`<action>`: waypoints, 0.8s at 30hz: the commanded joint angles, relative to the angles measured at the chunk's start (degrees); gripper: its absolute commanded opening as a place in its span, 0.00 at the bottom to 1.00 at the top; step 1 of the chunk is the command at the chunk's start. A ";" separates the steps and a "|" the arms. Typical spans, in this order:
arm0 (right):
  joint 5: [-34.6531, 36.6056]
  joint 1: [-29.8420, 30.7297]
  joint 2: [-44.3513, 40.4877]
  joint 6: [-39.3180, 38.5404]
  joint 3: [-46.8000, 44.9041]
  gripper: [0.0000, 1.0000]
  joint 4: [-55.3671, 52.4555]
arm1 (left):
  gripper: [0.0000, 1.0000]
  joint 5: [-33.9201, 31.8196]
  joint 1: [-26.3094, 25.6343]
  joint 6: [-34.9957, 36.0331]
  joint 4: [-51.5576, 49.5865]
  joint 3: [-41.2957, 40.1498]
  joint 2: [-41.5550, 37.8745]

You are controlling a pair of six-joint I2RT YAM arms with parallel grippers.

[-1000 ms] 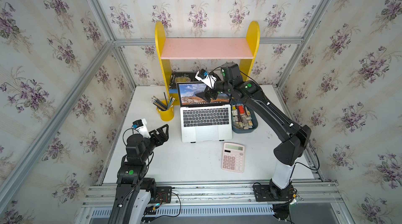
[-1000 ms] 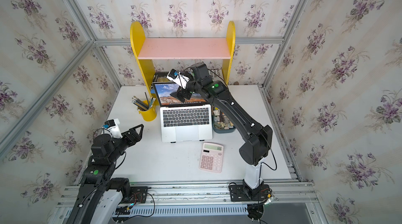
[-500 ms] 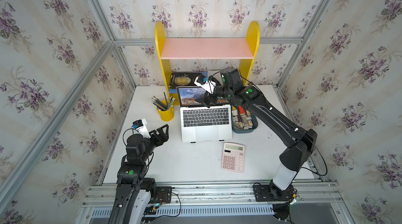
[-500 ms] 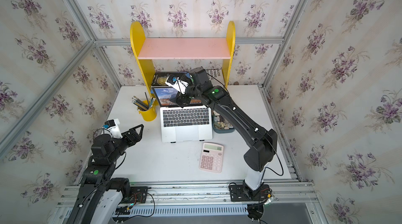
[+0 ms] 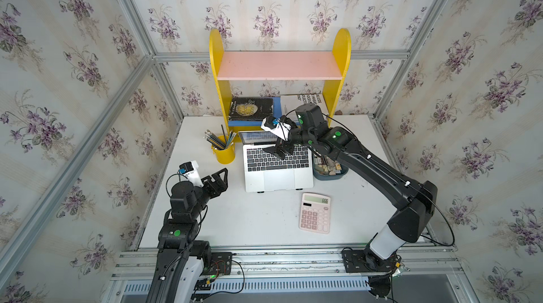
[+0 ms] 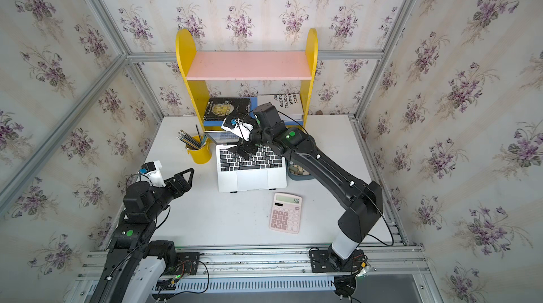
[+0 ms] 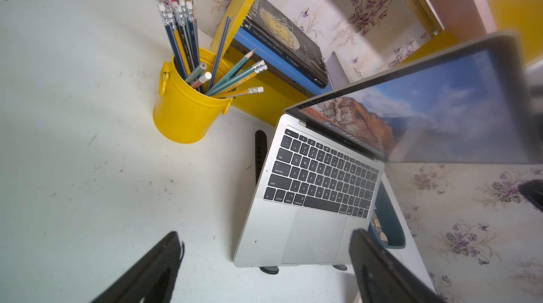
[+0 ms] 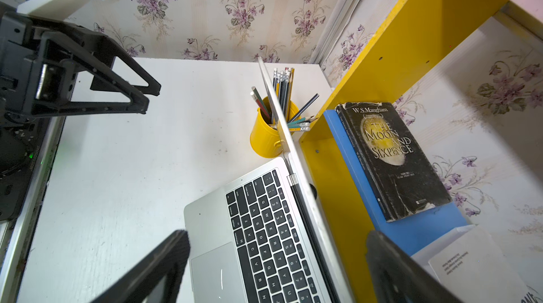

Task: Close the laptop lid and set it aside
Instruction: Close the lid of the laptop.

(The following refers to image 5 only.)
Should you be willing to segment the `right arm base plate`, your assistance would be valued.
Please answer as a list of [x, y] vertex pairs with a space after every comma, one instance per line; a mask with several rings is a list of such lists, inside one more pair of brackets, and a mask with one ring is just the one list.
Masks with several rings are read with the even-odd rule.
[[345, 247], [340, 252], [347, 273], [392, 274], [400, 267], [401, 257], [394, 253], [388, 259], [380, 259], [369, 248], [352, 249]]

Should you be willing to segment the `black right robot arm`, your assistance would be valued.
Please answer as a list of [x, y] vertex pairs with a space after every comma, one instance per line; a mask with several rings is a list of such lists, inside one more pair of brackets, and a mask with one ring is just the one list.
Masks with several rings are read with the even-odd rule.
[[366, 262], [378, 265], [390, 261], [405, 243], [416, 242], [434, 215], [437, 187], [430, 181], [421, 183], [397, 171], [343, 125], [330, 127], [330, 118], [317, 105], [299, 106], [296, 117], [292, 121], [286, 115], [268, 116], [262, 121], [262, 129], [277, 136], [276, 144], [266, 149], [268, 153], [283, 160], [293, 153], [294, 147], [307, 147], [358, 174], [396, 209], [365, 248]]

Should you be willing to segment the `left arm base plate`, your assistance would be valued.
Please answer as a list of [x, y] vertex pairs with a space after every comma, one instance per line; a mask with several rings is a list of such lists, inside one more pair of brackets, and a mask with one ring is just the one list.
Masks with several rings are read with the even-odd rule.
[[203, 262], [201, 276], [230, 275], [233, 265], [233, 253], [212, 252], [210, 254], [191, 255], [196, 260]]

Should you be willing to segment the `silver laptop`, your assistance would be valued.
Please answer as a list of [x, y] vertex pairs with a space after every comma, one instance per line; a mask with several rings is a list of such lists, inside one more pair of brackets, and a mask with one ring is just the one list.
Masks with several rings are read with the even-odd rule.
[[287, 190], [314, 187], [313, 161], [310, 150], [294, 147], [294, 154], [285, 160], [267, 153], [264, 147], [275, 146], [277, 137], [263, 130], [240, 131], [243, 143], [245, 191]]

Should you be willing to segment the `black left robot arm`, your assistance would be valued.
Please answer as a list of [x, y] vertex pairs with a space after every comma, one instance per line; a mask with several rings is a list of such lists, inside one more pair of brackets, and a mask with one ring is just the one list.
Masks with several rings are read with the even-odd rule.
[[204, 269], [211, 266], [208, 241], [199, 240], [203, 211], [228, 189], [228, 170], [197, 181], [183, 168], [169, 191], [171, 208], [158, 233], [158, 252], [147, 302], [190, 302]]

